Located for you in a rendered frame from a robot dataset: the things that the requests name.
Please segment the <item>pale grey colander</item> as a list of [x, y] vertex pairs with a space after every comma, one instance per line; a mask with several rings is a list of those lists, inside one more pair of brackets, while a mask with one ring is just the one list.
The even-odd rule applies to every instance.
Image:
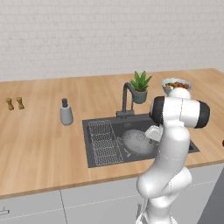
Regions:
[[158, 148], [158, 142], [149, 139], [143, 131], [129, 129], [122, 134], [120, 143], [130, 153], [138, 156], [148, 156]]

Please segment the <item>pale grey cupboard front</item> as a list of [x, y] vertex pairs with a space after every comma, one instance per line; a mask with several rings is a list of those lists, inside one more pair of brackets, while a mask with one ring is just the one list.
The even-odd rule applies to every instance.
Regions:
[[[192, 184], [171, 204], [178, 224], [197, 224], [223, 168], [212, 164], [190, 170]], [[144, 203], [136, 182], [128, 178], [63, 190], [67, 224], [135, 224], [137, 206]]]
[[0, 224], [67, 224], [60, 191], [0, 199]]

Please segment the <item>white bowl of fruit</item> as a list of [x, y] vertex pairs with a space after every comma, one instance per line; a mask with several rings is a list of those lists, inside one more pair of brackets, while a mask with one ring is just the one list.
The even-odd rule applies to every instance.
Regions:
[[161, 81], [162, 88], [164, 92], [168, 95], [174, 88], [184, 88], [190, 91], [192, 85], [189, 81], [176, 79], [176, 78], [166, 78]]

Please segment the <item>green plant in grey pot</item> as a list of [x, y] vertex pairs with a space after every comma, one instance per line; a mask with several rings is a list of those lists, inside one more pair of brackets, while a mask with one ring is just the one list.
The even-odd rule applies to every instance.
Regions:
[[134, 98], [133, 102], [136, 104], [142, 104], [147, 99], [147, 88], [149, 81], [152, 76], [146, 77], [146, 72], [143, 71], [141, 74], [135, 72], [135, 79], [130, 80], [130, 85], [135, 89], [137, 97]]

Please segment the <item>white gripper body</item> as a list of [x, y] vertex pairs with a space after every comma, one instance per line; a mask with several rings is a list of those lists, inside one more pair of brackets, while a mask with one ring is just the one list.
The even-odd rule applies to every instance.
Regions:
[[147, 138], [159, 142], [163, 135], [163, 126], [162, 125], [151, 125], [146, 131], [145, 135]]

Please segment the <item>grey soap dispenser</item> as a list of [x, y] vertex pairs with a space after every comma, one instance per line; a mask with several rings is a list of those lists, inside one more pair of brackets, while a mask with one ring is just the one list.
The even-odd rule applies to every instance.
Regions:
[[71, 106], [67, 102], [67, 98], [62, 99], [60, 106], [60, 121], [63, 125], [71, 125], [74, 121], [73, 112]]

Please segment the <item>dark grey sink faucet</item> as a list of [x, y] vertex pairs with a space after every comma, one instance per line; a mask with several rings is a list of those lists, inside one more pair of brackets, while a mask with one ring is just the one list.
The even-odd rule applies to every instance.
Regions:
[[131, 100], [138, 98], [138, 95], [135, 89], [131, 86], [130, 83], [126, 82], [123, 85], [123, 90], [122, 90], [122, 110], [115, 112], [115, 115], [122, 119], [126, 119], [128, 116], [133, 116], [135, 114], [133, 108], [131, 108], [130, 110], [127, 110], [127, 91], [131, 92]]

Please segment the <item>dark grey sink basin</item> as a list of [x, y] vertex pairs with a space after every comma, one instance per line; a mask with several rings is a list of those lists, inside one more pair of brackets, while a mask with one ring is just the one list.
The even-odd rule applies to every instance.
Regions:
[[146, 159], [153, 159], [158, 152], [158, 149], [154, 150], [148, 156], [138, 156], [135, 154], [130, 154], [124, 146], [120, 143], [120, 138], [122, 137], [123, 133], [127, 130], [141, 130], [145, 132], [151, 125], [155, 125], [155, 123], [151, 120], [148, 114], [141, 114], [141, 115], [133, 115], [128, 116], [126, 119], [122, 119], [120, 117], [106, 117], [106, 118], [97, 118], [92, 120], [83, 120], [82, 127], [86, 145], [86, 154], [87, 154], [87, 166], [89, 168], [99, 167], [95, 164], [95, 158], [93, 153], [93, 148], [91, 144], [91, 137], [89, 134], [89, 127], [88, 123], [93, 121], [103, 121], [103, 120], [110, 120], [112, 128], [115, 132], [115, 137], [118, 142], [120, 151], [122, 153], [123, 161], [122, 163], [129, 163], [135, 161], [141, 161]]

